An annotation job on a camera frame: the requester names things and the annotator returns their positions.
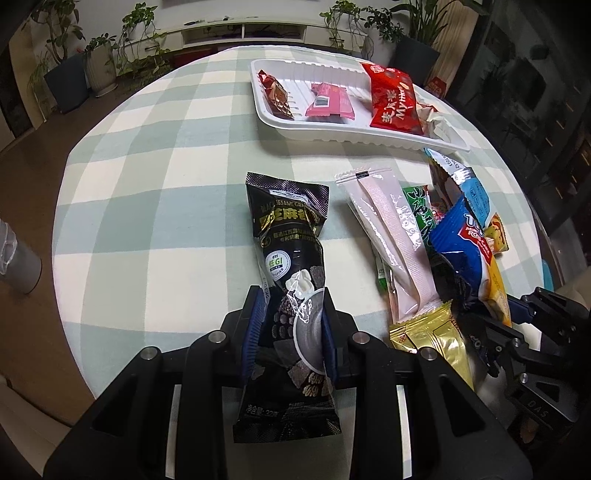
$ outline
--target white plastic tray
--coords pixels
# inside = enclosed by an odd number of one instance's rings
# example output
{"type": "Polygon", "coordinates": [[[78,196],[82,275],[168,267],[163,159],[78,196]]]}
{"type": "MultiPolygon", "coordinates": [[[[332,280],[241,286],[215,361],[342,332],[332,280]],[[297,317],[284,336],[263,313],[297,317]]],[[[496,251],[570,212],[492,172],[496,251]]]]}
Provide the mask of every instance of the white plastic tray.
{"type": "MultiPolygon", "coordinates": [[[[470,147],[466,145],[464,139],[449,124],[443,127],[449,142],[370,127],[369,124],[373,117],[371,86],[369,76],[365,72],[303,61],[259,59],[251,62],[251,81],[259,118],[267,125],[275,127],[281,135],[292,140],[349,141],[410,150],[430,147],[441,153],[452,153],[457,150],[470,151],[470,147]],[[288,101],[294,120],[286,120],[273,115],[258,77],[260,70],[273,75],[283,85],[288,93],[288,101]],[[347,89],[355,112],[355,120],[332,116],[305,116],[306,109],[316,97],[310,85],[323,82],[347,89]]],[[[417,86],[414,89],[420,97],[423,90],[417,86]]]]}

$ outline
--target dark gray plant pot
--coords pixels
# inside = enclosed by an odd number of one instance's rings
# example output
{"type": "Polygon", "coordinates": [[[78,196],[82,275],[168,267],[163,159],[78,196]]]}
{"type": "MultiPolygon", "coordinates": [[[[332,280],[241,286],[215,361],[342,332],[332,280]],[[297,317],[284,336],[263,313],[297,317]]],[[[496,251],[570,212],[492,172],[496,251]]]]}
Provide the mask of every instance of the dark gray plant pot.
{"type": "Polygon", "coordinates": [[[88,98],[84,62],[79,53],[65,59],[56,68],[47,72],[45,81],[62,113],[79,107],[88,98]]]}
{"type": "Polygon", "coordinates": [[[389,66],[408,73],[415,85],[423,86],[438,58],[437,50],[413,38],[402,37],[389,66]]]}

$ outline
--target round white sticker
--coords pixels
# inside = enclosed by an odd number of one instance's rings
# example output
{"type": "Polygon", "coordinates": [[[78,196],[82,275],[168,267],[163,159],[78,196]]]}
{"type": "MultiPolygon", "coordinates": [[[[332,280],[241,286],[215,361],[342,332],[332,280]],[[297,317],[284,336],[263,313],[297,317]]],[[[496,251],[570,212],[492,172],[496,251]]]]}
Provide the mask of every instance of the round white sticker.
{"type": "Polygon", "coordinates": [[[267,255],[265,259],[267,270],[273,280],[279,280],[291,267],[291,258],[283,250],[276,250],[267,255]]]}

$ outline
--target checkered tablecloth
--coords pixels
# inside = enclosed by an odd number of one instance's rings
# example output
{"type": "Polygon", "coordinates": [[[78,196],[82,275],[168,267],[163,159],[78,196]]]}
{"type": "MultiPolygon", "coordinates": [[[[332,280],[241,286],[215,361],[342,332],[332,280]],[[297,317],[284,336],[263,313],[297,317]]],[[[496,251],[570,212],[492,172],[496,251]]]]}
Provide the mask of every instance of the checkered tablecloth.
{"type": "MultiPolygon", "coordinates": [[[[299,47],[225,50],[175,70],[124,102],[70,153],[53,233],[53,273],[64,331],[94,395],[144,346],[191,344],[239,309],[260,277],[244,179],[254,171],[330,186],[322,230],[326,284],[360,329],[387,335],[388,304],[369,241],[334,183],[338,172],[390,166],[403,186],[430,182],[416,151],[298,142],[257,117],[254,59],[317,61],[361,70],[357,60],[299,47]]],[[[506,289],[543,285],[528,203],[490,143],[433,98],[470,145],[473,167],[506,227],[499,258],[506,289]]]]}

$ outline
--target red logo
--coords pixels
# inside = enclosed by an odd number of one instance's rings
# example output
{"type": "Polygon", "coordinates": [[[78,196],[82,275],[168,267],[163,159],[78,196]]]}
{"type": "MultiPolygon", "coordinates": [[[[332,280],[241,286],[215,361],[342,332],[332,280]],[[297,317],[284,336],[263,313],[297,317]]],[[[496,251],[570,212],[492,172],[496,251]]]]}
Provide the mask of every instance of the red logo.
{"type": "Polygon", "coordinates": [[[468,240],[469,242],[476,245],[484,259],[486,260],[486,263],[490,265],[492,260],[492,251],[491,248],[488,246],[486,238],[484,238],[482,230],[480,230],[476,226],[476,222],[472,215],[470,215],[469,213],[465,213],[464,217],[466,218],[466,223],[464,223],[464,225],[457,234],[464,240],[468,240]]]}

